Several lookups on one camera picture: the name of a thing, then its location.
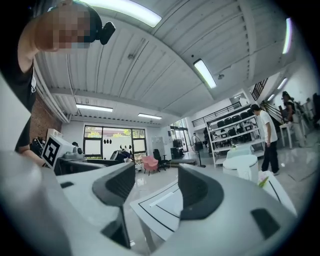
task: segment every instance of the fluorescent light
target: fluorescent light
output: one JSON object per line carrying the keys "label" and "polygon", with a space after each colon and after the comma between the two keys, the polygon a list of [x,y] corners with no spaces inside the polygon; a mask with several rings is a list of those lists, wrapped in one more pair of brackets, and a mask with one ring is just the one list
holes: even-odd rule
{"label": "fluorescent light", "polygon": [[131,16],[152,28],[162,19],[148,8],[130,0],[82,0],[82,2]]}
{"label": "fluorescent light", "polygon": [[292,21],[291,18],[286,19],[286,32],[285,32],[285,42],[282,54],[287,54],[291,47],[291,39],[292,39]]}
{"label": "fluorescent light", "polygon": [[156,115],[150,115],[150,114],[138,114],[138,117],[142,117],[142,118],[152,118],[152,119],[161,119],[161,116],[156,116]]}
{"label": "fluorescent light", "polygon": [[268,98],[268,102],[271,101],[274,98],[274,94],[272,94],[269,98]]}
{"label": "fluorescent light", "polygon": [[279,85],[279,87],[277,88],[278,90],[280,90],[281,89],[281,87],[282,86],[284,86],[285,85],[285,83],[288,81],[288,78],[285,78],[285,79],[283,79],[282,80],[282,82],[280,83],[280,85]]}
{"label": "fluorescent light", "polygon": [[208,70],[205,63],[202,61],[202,59],[198,59],[195,63],[193,63],[195,68],[200,72],[201,76],[204,78],[204,80],[208,83],[210,88],[217,87],[216,82],[212,75],[210,74],[210,71]]}
{"label": "fluorescent light", "polygon": [[114,109],[111,107],[104,107],[104,106],[92,106],[86,104],[75,104],[78,109],[85,109],[85,110],[98,110],[98,111],[106,111],[112,112]]}

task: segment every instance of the floor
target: floor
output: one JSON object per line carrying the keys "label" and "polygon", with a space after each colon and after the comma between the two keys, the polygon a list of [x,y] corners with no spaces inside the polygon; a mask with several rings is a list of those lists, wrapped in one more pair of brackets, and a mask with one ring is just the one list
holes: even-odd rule
{"label": "floor", "polygon": [[[311,198],[315,180],[318,178],[316,169],[319,162],[320,133],[309,134],[306,142],[307,146],[304,148],[299,148],[295,144],[293,149],[289,149],[289,147],[282,147],[282,142],[279,141],[277,151],[280,173],[276,178],[291,198],[299,216],[303,214],[306,202]],[[199,159],[194,152],[186,153],[184,158]],[[258,160],[259,167],[261,167],[262,162],[263,157],[260,157]],[[205,168],[208,171],[222,172],[221,165],[216,169],[214,168],[212,156],[206,150],[201,153],[201,163],[206,165]],[[136,173],[136,182],[124,204],[125,221],[131,240],[131,249],[134,252],[141,255],[150,254],[139,219],[131,209],[130,202],[161,189],[177,178],[177,168],[168,168],[166,171],[161,169],[161,172],[151,173],[150,176],[147,172],[145,174],[143,172]],[[152,236],[156,246],[163,243],[155,234],[152,234]]]}

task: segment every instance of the white stool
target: white stool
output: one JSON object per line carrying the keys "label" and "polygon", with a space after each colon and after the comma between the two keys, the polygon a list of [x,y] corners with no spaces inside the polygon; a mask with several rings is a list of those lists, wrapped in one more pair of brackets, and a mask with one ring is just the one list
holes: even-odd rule
{"label": "white stool", "polygon": [[253,154],[238,155],[223,162],[223,173],[258,182],[258,158]]}

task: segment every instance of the desk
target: desk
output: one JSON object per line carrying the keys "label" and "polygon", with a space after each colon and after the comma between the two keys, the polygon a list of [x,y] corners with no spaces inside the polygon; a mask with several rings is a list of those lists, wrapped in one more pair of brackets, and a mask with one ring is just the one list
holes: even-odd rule
{"label": "desk", "polygon": [[280,132],[281,132],[281,139],[282,139],[282,145],[285,146],[285,138],[284,138],[284,132],[282,129],[286,129],[286,132],[288,134],[288,139],[289,139],[289,148],[292,149],[292,139],[291,139],[291,134],[290,134],[290,128],[292,126],[292,123],[285,123],[283,125],[280,125]]}
{"label": "desk", "polygon": [[[273,174],[270,171],[260,171],[259,175],[269,176],[268,183],[263,189],[297,216],[293,203]],[[150,230],[166,241],[179,227],[183,197],[178,181],[176,180],[148,196],[131,202],[130,206],[139,218],[149,249],[154,252],[156,245]]]}

